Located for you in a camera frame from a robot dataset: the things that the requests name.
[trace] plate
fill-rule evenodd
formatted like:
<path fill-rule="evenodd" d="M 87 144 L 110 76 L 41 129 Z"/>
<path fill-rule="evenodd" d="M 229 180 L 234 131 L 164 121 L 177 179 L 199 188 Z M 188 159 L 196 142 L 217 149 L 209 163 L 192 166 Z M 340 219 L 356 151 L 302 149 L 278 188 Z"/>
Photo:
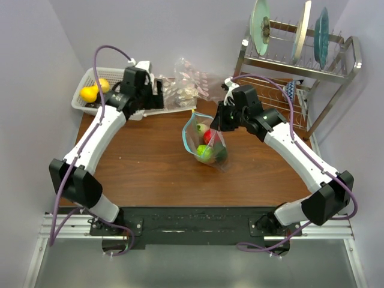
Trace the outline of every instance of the plate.
<path fill-rule="evenodd" d="M 263 56 L 269 41 L 269 6 L 266 0 L 256 0 L 250 17 L 250 35 L 259 55 Z"/>
<path fill-rule="evenodd" d="M 314 59 L 320 64 L 321 69 L 324 69 L 328 56 L 328 40 L 329 17 L 328 10 L 324 7 L 320 17 L 316 20 L 313 43 Z"/>
<path fill-rule="evenodd" d="M 296 30 L 296 38 L 293 44 L 292 55 L 291 55 L 293 64 L 296 64 L 300 59 L 302 47 L 305 41 L 305 35 L 307 34 L 308 23 L 310 21 L 311 4 L 312 4 L 312 1 L 307 1 L 304 4 L 304 9 L 302 11 L 298 28 Z"/>

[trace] gray floor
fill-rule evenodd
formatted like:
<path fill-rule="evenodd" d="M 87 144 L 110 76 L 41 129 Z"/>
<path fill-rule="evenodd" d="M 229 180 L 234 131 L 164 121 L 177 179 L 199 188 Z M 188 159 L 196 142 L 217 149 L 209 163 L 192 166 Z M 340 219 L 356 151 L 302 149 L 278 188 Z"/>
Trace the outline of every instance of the gray floor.
<path fill-rule="evenodd" d="M 112 260 L 101 240 L 57 239 L 36 287 L 356 287 L 343 240 L 294 240 L 283 259 L 235 247 L 151 245 Z"/>

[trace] plastic bag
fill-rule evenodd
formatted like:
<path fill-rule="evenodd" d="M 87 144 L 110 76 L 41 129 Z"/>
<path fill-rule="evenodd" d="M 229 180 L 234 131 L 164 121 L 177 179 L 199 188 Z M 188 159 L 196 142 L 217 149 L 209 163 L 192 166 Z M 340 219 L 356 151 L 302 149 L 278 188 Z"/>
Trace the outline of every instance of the plastic bag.
<path fill-rule="evenodd" d="M 214 101 L 224 100 L 221 84 L 226 77 L 201 72 L 184 58 L 175 64 L 175 78 L 160 76 L 164 86 L 165 107 L 190 107 L 196 105 L 197 98 Z"/>
<path fill-rule="evenodd" d="M 228 167 L 228 153 L 221 132 L 210 129 L 211 116 L 192 112 L 191 119 L 182 130 L 185 149 L 197 161 L 225 171 Z"/>

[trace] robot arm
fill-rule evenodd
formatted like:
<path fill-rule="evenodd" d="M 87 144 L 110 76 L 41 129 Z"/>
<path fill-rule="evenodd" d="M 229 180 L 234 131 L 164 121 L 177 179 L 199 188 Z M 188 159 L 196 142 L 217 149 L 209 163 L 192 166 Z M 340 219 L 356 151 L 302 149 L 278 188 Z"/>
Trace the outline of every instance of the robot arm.
<path fill-rule="evenodd" d="M 153 94 L 155 84 L 157 95 Z M 162 88 L 161 81 L 155 82 L 154 76 L 151 74 L 149 61 L 141 61 L 134 67 L 127 67 L 120 84 L 120 91 L 109 91 L 104 95 L 106 102 L 104 117 L 100 119 L 102 108 L 99 107 L 92 124 L 77 145 L 63 160 L 53 159 L 49 165 L 56 193 L 70 163 L 77 158 L 62 196 L 77 205 L 88 208 L 94 215 L 108 222 L 121 224 L 117 218 L 122 211 L 103 194 L 101 184 L 93 175 L 109 142 L 131 115 L 141 109 L 164 107 Z M 79 156 L 77 154 L 79 148 L 97 124 L 100 125 Z"/>
<path fill-rule="evenodd" d="M 219 103 L 211 128 L 233 131 L 239 126 L 245 127 L 250 134 L 277 151 L 312 193 L 303 199 L 280 205 L 273 213 L 265 215 L 257 222 L 258 228 L 275 232 L 280 227 L 304 220 L 322 225 L 349 204 L 349 194 L 325 173 L 327 171 L 352 189 L 353 177 L 348 171 L 339 173 L 293 132 L 295 140 L 304 151 L 321 163 L 324 168 L 321 171 L 292 142 L 290 125 L 286 119 L 276 109 L 263 109 L 257 92 L 251 85 L 239 86 L 227 79 L 226 86 L 226 98 Z"/>

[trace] gray wall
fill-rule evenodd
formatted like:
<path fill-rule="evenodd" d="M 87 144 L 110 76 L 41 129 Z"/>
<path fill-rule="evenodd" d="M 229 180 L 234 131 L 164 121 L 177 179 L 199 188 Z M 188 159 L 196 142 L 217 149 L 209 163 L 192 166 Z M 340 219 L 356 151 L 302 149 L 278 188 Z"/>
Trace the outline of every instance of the gray wall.
<path fill-rule="evenodd" d="M 114 44 L 136 60 L 149 59 L 155 73 L 173 74 L 183 56 L 197 69 L 233 73 L 255 0 L 49 0 L 84 69 L 101 44 Z M 269 0 L 271 18 L 296 23 L 304 0 Z M 313 0 L 311 23 L 324 6 L 335 24 L 348 0 Z M 100 66 L 123 67 L 121 56 L 100 54 Z"/>
<path fill-rule="evenodd" d="M 44 211 L 48 165 L 74 143 L 84 74 L 46 0 L 0 2 L 0 287 L 22 287 Z"/>
<path fill-rule="evenodd" d="M 361 41 L 362 69 L 316 133 L 323 158 L 355 177 L 359 212 L 351 223 L 370 287 L 384 283 L 383 8 L 380 0 L 350 0 L 340 17 L 345 36 Z M 318 94 L 312 111 L 328 100 L 329 94 Z"/>

